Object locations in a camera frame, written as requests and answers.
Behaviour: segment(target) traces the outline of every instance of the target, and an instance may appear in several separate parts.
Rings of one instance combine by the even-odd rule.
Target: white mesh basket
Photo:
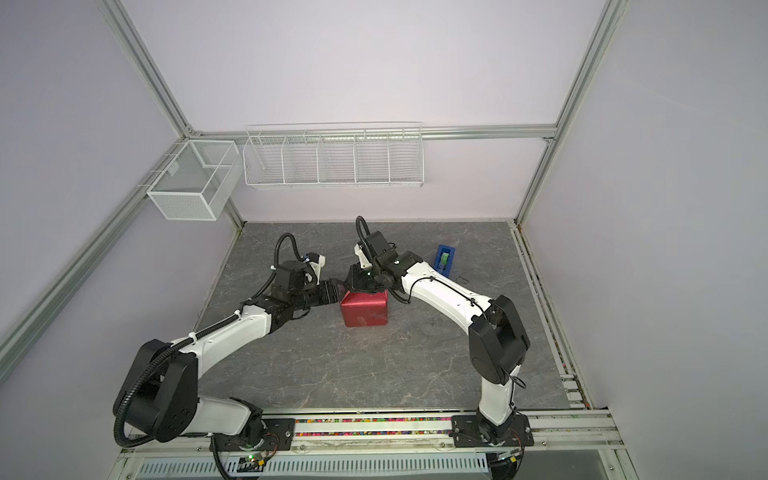
[[[216,220],[242,174],[233,141],[189,140],[147,195],[168,220]]]
[[[246,184],[255,188],[424,183],[418,131],[251,135],[243,146],[243,165]]]

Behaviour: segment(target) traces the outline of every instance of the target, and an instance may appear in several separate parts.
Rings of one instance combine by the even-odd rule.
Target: robotic arm
[[[235,314],[172,343],[157,339],[145,343],[114,403],[117,444],[133,448],[153,439],[168,442],[182,435],[217,433],[259,448],[271,435],[261,409],[239,399],[199,396],[197,380],[248,342],[279,329],[297,310],[337,303],[346,291],[389,290],[404,303],[413,297],[427,302],[468,334],[472,365],[482,376],[482,398],[473,428],[457,435],[479,445],[517,445],[519,438],[510,439],[511,426],[527,421],[515,411],[511,397],[514,384],[521,385],[516,375],[530,344],[512,301],[478,295],[441,276],[414,253],[398,254],[380,232],[369,232],[362,217],[356,226],[359,263],[349,268],[346,281],[320,280],[325,257],[316,253],[300,257],[293,236],[286,233],[276,246],[270,279]],[[285,238],[293,241],[296,260],[280,263]],[[271,291],[264,293],[272,282]],[[407,294],[407,300],[397,292]],[[127,438],[126,422],[146,435]]]

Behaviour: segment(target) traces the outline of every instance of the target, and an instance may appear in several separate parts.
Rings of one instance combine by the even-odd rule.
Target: red metallic box
[[[344,325],[347,326],[376,326],[386,325],[387,292],[381,293],[351,293],[348,292],[341,300],[341,314]]]

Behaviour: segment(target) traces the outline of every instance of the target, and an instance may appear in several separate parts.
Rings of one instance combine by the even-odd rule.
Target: black mounting plate
[[[520,437],[523,446],[533,446],[533,434],[531,433],[531,424],[528,422],[527,416],[521,413],[511,415],[505,424],[507,426],[505,431],[508,432],[508,435],[506,435],[506,439],[502,443],[503,446],[518,446],[518,437],[512,434],[513,432]],[[480,440],[478,417],[476,415],[454,415],[451,417],[451,427],[453,429],[451,436],[456,447],[488,446],[488,443]]]
[[[266,430],[264,431],[264,442],[256,447],[256,450],[267,450],[271,452],[275,448],[275,437],[267,435],[274,433],[280,440],[277,450],[290,450],[290,444],[293,441],[293,428],[296,426],[295,419],[263,419]],[[219,452],[247,452],[242,450],[245,440],[241,437],[219,435],[216,447]]]

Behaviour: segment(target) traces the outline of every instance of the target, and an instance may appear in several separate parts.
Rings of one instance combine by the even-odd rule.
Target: white wire basket
[[[168,220],[216,220],[242,175],[235,142],[189,140],[147,195]]]
[[[255,188],[421,186],[419,128],[333,133],[251,134],[243,146],[245,182]]]

